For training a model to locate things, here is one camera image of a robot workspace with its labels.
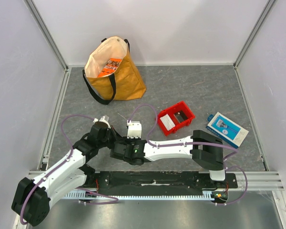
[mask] blue box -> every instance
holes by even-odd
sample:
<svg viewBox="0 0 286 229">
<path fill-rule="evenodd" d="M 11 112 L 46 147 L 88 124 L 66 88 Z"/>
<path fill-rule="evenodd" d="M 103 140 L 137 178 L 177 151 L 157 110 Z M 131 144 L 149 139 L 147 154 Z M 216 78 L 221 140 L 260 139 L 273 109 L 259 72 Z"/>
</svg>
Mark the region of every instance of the blue box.
<svg viewBox="0 0 286 229">
<path fill-rule="evenodd" d="M 217 112 L 206 128 L 234 148 L 238 148 L 249 133 L 246 129 Z"/>
</svg>

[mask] gray speckled mat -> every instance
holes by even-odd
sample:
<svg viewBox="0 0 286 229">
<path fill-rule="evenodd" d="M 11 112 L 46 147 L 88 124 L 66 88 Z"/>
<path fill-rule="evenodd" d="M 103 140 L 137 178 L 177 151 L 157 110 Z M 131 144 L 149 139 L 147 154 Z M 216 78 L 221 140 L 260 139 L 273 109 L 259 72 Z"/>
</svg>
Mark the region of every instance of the gray speckled mat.
<svg viewBox="0 0 286 229">
<path fill-rule="evenodd" d="M 221 112 L 249 131 L 239 148 L 240 153 L 229 158 L 228 165 L 237 164 L 246 171 L 264 170 L 255 136 L 249 121 L 245 103 L 232 66 L 140 66 L 138 67 L 144 82 L 146 93 L 142 99 L 131 101 L 112 101 L 109 105 L 97 103 L 82 79 L 82 68 L 72 68 L 67 91 L 61 108 L 58 125 L 68 115 L 84 114 L 95 118 L 109 116 L 109 123 L 121 135 L 127 134 L 126 119 L 139 104 L 153 105 L 157 112 L 183 100 L 190 107 L 196 118 L 190 126 L 176 134 L 164 136 L 159 127 L 151 135 L 152 140 L 177 139 L 191 135 L 193 130 L 206 130 L 209 114 Z M 141 121 L 142 138 L 154 124 L 154 114 L 149 108 L 141 108 L 133 120 Z M 73 117 L 66 121 L 64 130 L 74 143 L 89 132 L 92 122 L 89 119 Z M 69 150 L 69 145 L 57 128 L 51 149 L 49 166 L 54 165 Z M 110 150 L 101 149 L 99 154 L 88 164 L 96 170 L 201 170 L 192 160 L 163 159 L 142 166 L 131 166 L 126 162 L 109 157 Z"/>
</svg>

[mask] product box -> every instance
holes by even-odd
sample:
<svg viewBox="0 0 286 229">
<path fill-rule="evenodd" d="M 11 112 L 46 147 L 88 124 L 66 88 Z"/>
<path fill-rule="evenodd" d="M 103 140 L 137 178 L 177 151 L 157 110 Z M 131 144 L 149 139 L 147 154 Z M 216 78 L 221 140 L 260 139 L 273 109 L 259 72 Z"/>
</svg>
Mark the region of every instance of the product box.
<svg viewBox="0 0 286 229">
<path fill-rule="evenodd" d="M 121 62 L 122 62 L 121 59 L 110 58 L 108 63 L 105 65 L 105 67 L 97 77 L 99 78 L 111 75 L 112 73 L 115 72 L 115 70 L 117 70 Z"/>
<path fill-rule="evenodd" d="M 246 129 L 219 112 L 214 116 L 211 115 L 208 121 L 209 124 L 206 128 L 234 148 L 238 148 L 249 133 Z"/>
</svg>

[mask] black bag handle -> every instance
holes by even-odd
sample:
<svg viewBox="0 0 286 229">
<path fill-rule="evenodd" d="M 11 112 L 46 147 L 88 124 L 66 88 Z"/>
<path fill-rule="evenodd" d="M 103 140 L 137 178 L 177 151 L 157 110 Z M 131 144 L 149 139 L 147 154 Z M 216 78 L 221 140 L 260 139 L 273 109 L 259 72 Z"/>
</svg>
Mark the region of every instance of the black bag handle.
<svg viewBox="0 0 286 229">
<path fill-rule="evenodd" d="M 127 39 L 124 39 L 124 41 L 126 42 L 126 44 L 128 45 L 128 50 L 130 52 L 130 44 L 129 41 Z"/>
<path fill-rule="evenodd" d="M 97 93 L 95 93 L 95 91 L 92 89 L 89 81 L 87 80 L 87 77 L 86 77 L 86 73 L 85 73 L 85 70 L 82 71 L 82 77 L 84 78 L 84 81 L 89 89 L 89 92 L 90 94 L 92 95 L 92 97 L 99 103 L 101 104 L 104 104 L 104 105 L 108 105 L 115 97 L 115 94 L 116 94 L 116 82 L 115 82 L 115 77 L 114 77 L 114 73 L 112 73 L 111 75 L 109 75 L 109 80 L 110 80 L 110 83 L 111 83 L 111 87 L 113 89 L 113 94 L 112 94 L 112 97 L 111 99 L 109 100 L 105 100 L 105 99 L 102 99 L 100 96 L 97 95 Z"/>
</svg>

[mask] black mounting plate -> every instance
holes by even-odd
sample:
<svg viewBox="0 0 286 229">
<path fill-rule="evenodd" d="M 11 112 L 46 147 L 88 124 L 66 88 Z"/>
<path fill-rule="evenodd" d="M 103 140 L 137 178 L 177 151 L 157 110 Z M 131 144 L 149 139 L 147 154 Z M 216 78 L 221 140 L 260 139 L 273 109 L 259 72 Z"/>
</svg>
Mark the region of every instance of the black mounting plate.
<svg viewBox="0 0 286 229">
<path fill-rule="evenodd" d="M 95 180 L 98 180 L 99 193 L 113 196 L 201 195 L 204 189 L 226 188 L 226 182 L 229 188 L 238 187 L 233 173 L 227 173 L 223 182 L 214 182 L 210 179 L 210 174 L 192 171 L 101 171 L 95 172 L 94 180 L 90 179 L 83 187 L 96 187 Z M 163 185 L 146 185 L 152 183 Z"/>
</svg>

